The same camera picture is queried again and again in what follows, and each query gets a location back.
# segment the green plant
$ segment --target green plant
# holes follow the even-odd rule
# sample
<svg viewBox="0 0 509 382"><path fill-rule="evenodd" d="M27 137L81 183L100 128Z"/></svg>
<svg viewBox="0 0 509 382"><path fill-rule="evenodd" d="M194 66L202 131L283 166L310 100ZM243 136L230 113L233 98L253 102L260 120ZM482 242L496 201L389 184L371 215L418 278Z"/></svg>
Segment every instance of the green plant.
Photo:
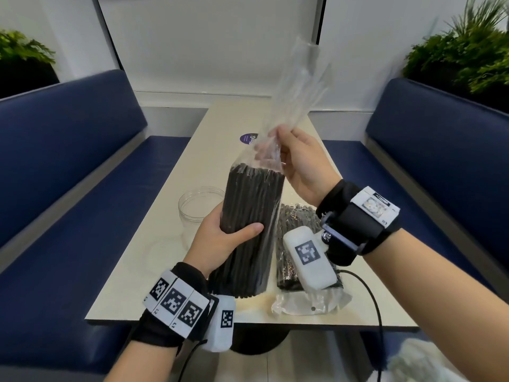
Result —
<svg viewBox="0 0 509 382"><path fill-rule="evenodd" d="M455 72L456 85L477 94L493 84L509 85L509 33L497 29L507 15L509 0L467 0L464 13L453 18L451 30L413 46L405 77L442 64Z"/></svg>
<svg viewBox="0 0 509 382"><path fill-rule="evenodd" d="M0 30L0 60L33 58L42 63L54 64L54 55L54 51L21 32Z"/></svg>

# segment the black vertical trim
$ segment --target black vertical trim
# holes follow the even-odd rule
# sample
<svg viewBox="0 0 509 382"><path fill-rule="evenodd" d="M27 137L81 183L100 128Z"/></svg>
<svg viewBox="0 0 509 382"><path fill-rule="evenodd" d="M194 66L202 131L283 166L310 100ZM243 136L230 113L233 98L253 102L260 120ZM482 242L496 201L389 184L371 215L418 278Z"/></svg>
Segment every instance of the black vertical trim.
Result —
<svg viewBox="0 0 509 382"><path fill-rule="evenodd" d="M320 14L320 23L318 24L318 33L317 33L317 42L316 44L320 44L320 35L322 33L322 24L323 24L323 15L325 14L325 5L327 4L327 0L322 1L322 12Z"/></svg>
<svg viewBox="0 0 509 382"><path fill-rule="evenodd" d="M101 23L101 27L103 28L104 31L106 31L106 33L108 35L108 39L111 44L111 47L113 48L115 58L117 58L117 63L119 64L119 68L121 70L124 70L122 62L120 61L120 58L119 58L119 53L117 52L117 49L115 48L115 43L113 42L113 39L111 38L111 33L109 32L108 25L106 24L106 20L104 18L104 13L102 12L101 5L99 4L99 0L92 0L92 2L94 3L94 7L97 12L97 17L99 18L99 22Z"/></svg>

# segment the tabletop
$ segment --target tabletop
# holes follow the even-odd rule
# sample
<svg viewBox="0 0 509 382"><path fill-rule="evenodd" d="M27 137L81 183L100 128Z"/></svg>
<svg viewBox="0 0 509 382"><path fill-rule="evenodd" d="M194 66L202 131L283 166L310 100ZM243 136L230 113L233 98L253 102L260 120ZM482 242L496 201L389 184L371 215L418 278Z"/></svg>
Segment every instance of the tabletop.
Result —
<svg viewBox="0 0 509 382"><path fill-rule="evenodd" d="M166 268L172 268L185 255L181 240L183 227L178 212L179 198L200 186L226 189L232 163L248 147L240 138L258 132L269 104L268 99L239 99L212 104L90 308L87 321L108 324L139 319L144 310L142 300L159 275ZM324 147L307 116L298 127L317 138ZM305 204L305 201L285 181L282 203ZM364 259L356 258L346 269L359 275L372 290L385 328L413 330L417 327ZM313 316L273 314L271 306L276 294L281 292L276 286L275 270L273 255L266 292L237 299L235 323L311 325L309 328L378 326L375 306L368 291L358 279L348 274L342 274L345 290L352 295L352 301L346 307Z"/></svg>

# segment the bench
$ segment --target bench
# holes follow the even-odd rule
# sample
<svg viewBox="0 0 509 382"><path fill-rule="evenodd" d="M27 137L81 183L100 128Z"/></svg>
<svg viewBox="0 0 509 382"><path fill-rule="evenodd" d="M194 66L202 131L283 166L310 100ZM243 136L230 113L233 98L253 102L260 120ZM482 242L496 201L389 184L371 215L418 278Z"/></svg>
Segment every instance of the bench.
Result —
<svg viewBox="0 0 509 382"><path fill-rule="evenodd" d="M448 93L393 79L366 133L440 204L500 267L509 270L509 115ZM344 177L372 186L402 208L403 227L493 290L467 258L359 142L324 141ZM385 334L388 355L408 337ZM373 366L384 364L376 333L362 333Z"/></svg>
<svg viewBox="0 0 509 382"><path fill-rule="evenodd" d="M119 70L0 101L0 246L146 125ZM110 370L130 326L84 317L187 142L143 141L0 274L0 364Z"/></svg>

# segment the forearm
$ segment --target forearm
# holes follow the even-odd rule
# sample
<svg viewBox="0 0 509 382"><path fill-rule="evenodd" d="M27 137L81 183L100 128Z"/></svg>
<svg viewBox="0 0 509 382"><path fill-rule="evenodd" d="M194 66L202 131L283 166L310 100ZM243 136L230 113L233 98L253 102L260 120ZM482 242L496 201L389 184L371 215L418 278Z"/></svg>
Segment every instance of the forearm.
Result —
<svg viewBox="0 0 509 382"><path fill-rule="evenodd" d="M131 341L104 382L166 382L176 355L176 347Z"/></svg>
<svg viewBox="0 0 509 382"><path fill-rule="evenodd" d="M411 234L391 235L366 262L472 382L509 380L509 306Z"/></svg>

